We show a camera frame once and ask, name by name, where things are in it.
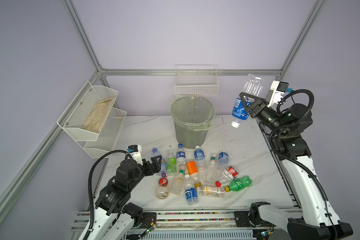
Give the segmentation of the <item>large blue label bottle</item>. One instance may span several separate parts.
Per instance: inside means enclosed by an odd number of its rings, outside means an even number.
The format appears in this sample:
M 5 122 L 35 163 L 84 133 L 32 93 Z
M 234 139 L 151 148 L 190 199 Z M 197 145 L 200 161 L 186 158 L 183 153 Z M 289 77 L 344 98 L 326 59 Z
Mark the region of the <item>large blue label bottle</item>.
M 167 163 L 166 160 L 164 158 L 164 156 L 162 155 L 162 153 L 157 149 L 157 148 L 153 148 L 152 149 L 152 157 L 162 157 L 162 162 L 161 162 L 161 171 L 159 173 L 156 173 L 156 175 L 161 176 L 162 173 L 166 173 L 167 172 Z

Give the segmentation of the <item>green lime label bottle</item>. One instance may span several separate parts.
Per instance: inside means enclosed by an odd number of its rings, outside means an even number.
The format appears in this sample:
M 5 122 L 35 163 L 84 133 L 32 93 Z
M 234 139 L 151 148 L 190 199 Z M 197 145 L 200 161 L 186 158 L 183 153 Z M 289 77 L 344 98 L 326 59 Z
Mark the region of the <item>green lime label bottle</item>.
M 167 174 L 168 176 L 174 176 L 177 172 L 177 162 L 173 150 L 168 150 L 168 164 Z

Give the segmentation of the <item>blue label clear bottle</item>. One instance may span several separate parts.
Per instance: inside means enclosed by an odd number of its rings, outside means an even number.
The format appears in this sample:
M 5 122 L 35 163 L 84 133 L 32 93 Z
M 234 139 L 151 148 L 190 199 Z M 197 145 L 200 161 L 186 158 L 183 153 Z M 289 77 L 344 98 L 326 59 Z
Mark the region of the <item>blue label clear bottle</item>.
M 248 97 L 248 95 L 258 97 L 263 89 L 263 82 L 264 79 L 260 76 L 254 74 L 248 75 L 243 88 L 243 93 L 246 94 L 244 100 L 238 96 L 234 104 L 232 127 L 238 128 L 243 121 L 248 119 L 250 115 L 245 110 L 245 107 L 249 107 L 254 102 L 254 99 Z

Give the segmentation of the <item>green collar tea bottle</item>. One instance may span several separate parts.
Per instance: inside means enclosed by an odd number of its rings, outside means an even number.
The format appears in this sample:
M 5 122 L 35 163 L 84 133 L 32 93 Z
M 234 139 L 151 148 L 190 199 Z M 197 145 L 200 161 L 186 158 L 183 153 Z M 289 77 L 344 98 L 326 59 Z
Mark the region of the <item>green collar tea bottle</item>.
M 217 154 L 212 153 L 210 160 L 207 162 L 207 172 L 205 176 L 205 184 L 207 186 L 214 186 L 218 173 Z

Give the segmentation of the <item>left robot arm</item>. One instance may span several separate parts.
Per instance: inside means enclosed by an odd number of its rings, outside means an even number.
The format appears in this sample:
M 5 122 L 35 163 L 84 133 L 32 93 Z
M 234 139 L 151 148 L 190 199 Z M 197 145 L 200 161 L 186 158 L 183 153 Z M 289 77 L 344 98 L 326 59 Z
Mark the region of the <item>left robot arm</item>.
M 130 203 L 132 190 L 144 177 L 161 170 L 161 157 L 138 163 L 134 159 L 124 160 L 116 175 L 100 191 L 94 210 L 90 214 L 80 240 L 121 240 L 133 227 L 142 222 L 143 209 Z

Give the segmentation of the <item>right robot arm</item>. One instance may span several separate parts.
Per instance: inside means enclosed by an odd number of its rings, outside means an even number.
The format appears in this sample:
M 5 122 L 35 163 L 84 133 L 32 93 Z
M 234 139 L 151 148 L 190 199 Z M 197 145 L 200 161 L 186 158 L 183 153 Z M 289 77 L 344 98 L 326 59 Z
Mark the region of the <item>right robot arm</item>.
M 296 94 L 306 94 L 308 104 L 294 104 L 282 112 L 280 107 L 270 108 L 265 99 L 240 93 L 243 102 L 253 100 L 249 106 L 244 104 L 245 111 L 271 130 L 268 136 L 271 150 L 287 171 L 303 212 L 302 217 L 296 217 L 268 202 L 257 202 L 251 205 L 249 219 L 254 227 L 270 223 L 287 232 L 293 240 L 341 240 L 354 231 L 349 223 L 340 220 L 330 205 L 315 173 L 310 149 L 301 136 L 313 122 L 314 94 L 306 89 L 296 90 L 283 97 L 279 104 Z

